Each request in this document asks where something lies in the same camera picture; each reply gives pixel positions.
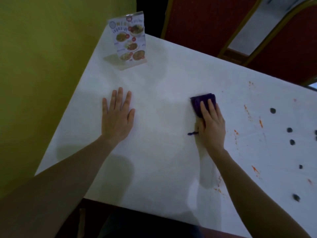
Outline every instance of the logo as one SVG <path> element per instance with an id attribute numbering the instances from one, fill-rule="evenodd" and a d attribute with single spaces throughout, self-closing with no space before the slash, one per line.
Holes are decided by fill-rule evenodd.
<path id="1" fill-rule="evenodd" d="M 116 23 L 114 21 L 111 21 L 109 23 L 110 28 L 115 28 L 116 27 Z"/>

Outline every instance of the person's left hand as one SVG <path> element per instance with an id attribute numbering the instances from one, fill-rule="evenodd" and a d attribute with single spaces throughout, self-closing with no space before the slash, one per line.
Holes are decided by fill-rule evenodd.
<path id="1" fill-rule="evenodd" d="M 111 145 L 116 146 L 124 140 L 133 127 L 135 109 L 129 112 L 132 93 L 129 91 L 122 105 L 123 88 L 112 91 L 108 110 L 107 100 L 102 99 L 101 136 Z"/>

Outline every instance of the green wall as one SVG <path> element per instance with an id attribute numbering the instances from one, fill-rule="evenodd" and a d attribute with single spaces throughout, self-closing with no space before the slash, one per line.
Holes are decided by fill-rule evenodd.
<path id="1" fill-rule="evenodd" d="M 34 176 L 107 19 L 136 0 L 0 0 L 0 198 Z"/>

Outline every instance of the white table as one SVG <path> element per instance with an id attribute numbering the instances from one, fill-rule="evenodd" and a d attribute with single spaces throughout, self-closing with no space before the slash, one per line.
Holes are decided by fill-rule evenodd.
<path id="1" fill-rule="evenodd" d="M 189 98 L 212 92 L 232 158 L 316 237 L 317 93 L 152 36 L 146 41 L 148 62 L 119 71 L 107 61 L 116 51 L 105 29 L 37 173 L 100 135 L 101 98 L 122 86 L 133 93 L 134 127 L 85 198 L 249 237 L 219 171 L 187 135 L 195 123 Z"/>

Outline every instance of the red chair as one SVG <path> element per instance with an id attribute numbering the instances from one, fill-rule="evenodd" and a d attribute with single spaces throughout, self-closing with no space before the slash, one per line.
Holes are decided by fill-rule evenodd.
<path id="1" fill-rule="evenodd" d="M 169 0 L 161 38 L 221 57 L 261 1 Z"/>
<path id="2" fill-rule="evenodd" d="M 317 76 L 317 0 L 294 7 L 242 64 L 301 84 Z"/>

